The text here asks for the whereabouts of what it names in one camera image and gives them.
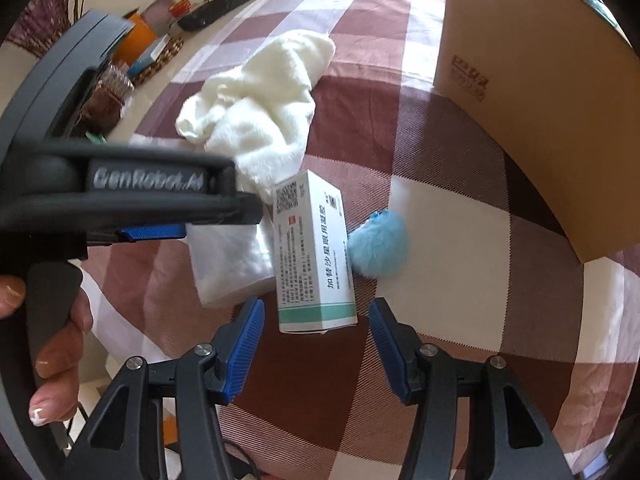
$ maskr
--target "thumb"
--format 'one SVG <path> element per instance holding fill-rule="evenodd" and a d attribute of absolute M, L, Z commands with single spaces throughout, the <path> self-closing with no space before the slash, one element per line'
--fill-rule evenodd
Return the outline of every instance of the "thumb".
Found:
<path fill-rule="evenodd" d="M 24 281 L 15 276 L 0 276 L 0 319 L 10 316 L 24 301 Z"/>

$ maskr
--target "plaid tablecloth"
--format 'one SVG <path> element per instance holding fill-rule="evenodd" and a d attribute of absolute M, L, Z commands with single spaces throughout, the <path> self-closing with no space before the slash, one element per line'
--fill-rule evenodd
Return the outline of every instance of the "plaid tablecloth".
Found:
<path fill-rule="evenodd" d="M 410 260 L 388 280 L 355 277 L 358 324 L 278 332 L 274 294 L 244 392 L 223 433 L 287 480 L 398 477 L 415 408 L 391 393 L 366 317 L 385 296 L 401 322 L 460 358 L 499 352 L 546 416 L 574 471 L 600 453 L 640 349 L 640 250 L 581 265 L 517 165 L 431 91 L 445 0 L 257 0 L 190 60 L 152 106 L 137 142 L 178 146 L 182 102 L 210 75 L 294 28 L 327 32 L 334 60 L 314 89 L 303 170 L 342 190 L 348 229 L 389 207 L 406 219 Z M 232 314 L 204 310 L 187 245 L 92 250 L 84 287 L 116 356 L 178 357 Z M 460 401 L 455 478 L 468 402 Z"/>

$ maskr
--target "white towel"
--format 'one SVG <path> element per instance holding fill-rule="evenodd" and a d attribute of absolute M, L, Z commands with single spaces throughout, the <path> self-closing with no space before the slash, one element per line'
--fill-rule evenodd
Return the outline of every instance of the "white towel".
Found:
<path fill-rule="evenodd" d="M 325 34 L 292 30 L 247 62 L 205 81 L 175 121 L 178 132 L 205 150 L 233 158 L 238 186 L 267 204 L 274 184 L 296 174 L 316 104 L 311 89 L 335 53 Z"/>

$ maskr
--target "blue pom-pom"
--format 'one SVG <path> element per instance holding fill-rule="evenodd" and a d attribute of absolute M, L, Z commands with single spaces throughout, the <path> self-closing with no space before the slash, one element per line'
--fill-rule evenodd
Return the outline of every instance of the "blue pom-pom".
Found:
<path fill-rule="evenodd" d="M 353 270 L 365 278 L 398 272 L 409 254 L 404 220 L 388 209 L 376 211 L 349 235 L 347 248 Z"/>

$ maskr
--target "cardboard box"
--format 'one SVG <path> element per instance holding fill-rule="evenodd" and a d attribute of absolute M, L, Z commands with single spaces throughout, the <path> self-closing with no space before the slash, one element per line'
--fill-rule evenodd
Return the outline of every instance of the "cardboard box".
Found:
<path fill-rule="evenodd" d="M 278 184 L 274 197 L 280 331 L 324 332 L 356 324 L 340 190 L 305 171 Z"/>
<path fill-rule="evenodd" d="M 640 242 L 640 62 L 583 0 L 447 0 L 434 88 L 517 163 L 581 261 Z"/>

